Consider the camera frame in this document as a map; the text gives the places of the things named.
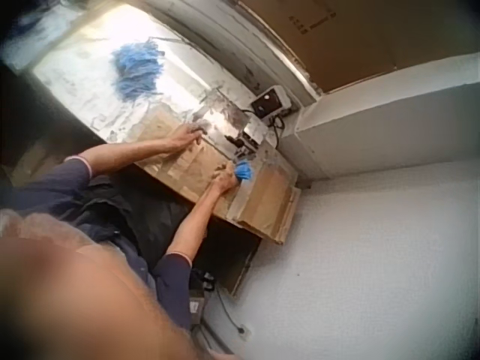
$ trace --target white wall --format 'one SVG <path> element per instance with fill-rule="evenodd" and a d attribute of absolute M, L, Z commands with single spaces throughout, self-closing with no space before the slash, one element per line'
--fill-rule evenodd
<path fill-rule="evenodd" d="M 280 150 L 310 179 L 463 160 L 480 155 L 479 98 L 478 53 L 408 67 L 322 96 Z"/>
<path fill-rule="evenodd" d="M 206 319 L 249 360 L 465 359 L 479 301 L 480 160 L 339 178 L 302 195 L 236 300 Z"/>

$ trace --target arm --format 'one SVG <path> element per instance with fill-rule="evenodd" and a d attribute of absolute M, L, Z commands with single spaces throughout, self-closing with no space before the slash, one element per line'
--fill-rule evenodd
<path fill-rule="evenodd" d="M 202 130 L 193 125 L 181 125 L 165 139 L 153 139 L 125 144 L 104 144 L 85 150 L 80 156 L 91 167 L 93 176 L 113 173 L 136 161 L 159 154 L 180 152 L 194 141 L 200 143 Z"/>
<path fill-rule="evenodd" d="M 230 188 L 239 184 L 233 172 L 233 164 L 228 163 L 225 169 L 214 174 L 214 179 L 207 187 L 191 213 L 183 220 L 173 237 L 167 254 L 177 253 L 187 257 L 191 262 L 202 244 L 210 216 L 220 197 Z"/>

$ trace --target blue fringe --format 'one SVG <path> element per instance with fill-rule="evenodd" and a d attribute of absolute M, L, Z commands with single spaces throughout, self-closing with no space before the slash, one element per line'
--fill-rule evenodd
<path fill-rule="evenodd" d="M 252 179 L 252 169 L 250 164 L 245 160 L 239 161 L 235 166 L 235 176 L 240 180 Z"/>
<path fill-rule="evenodd" d="M 123 101 L 157 94 L 155 80 L 164 72 L 164 65 L 158 59 L 163 56 L 165 52 L 152 40 L 128 43 L 113 53 L 118 72 L 115 87 Z"/>

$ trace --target cardboard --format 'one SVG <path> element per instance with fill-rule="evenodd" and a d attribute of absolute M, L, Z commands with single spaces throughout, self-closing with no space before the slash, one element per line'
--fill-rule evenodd
<path fill-rule="evenodd" d="M 324 92 L 479 49 L 454 0 L 243 0 Z"/>

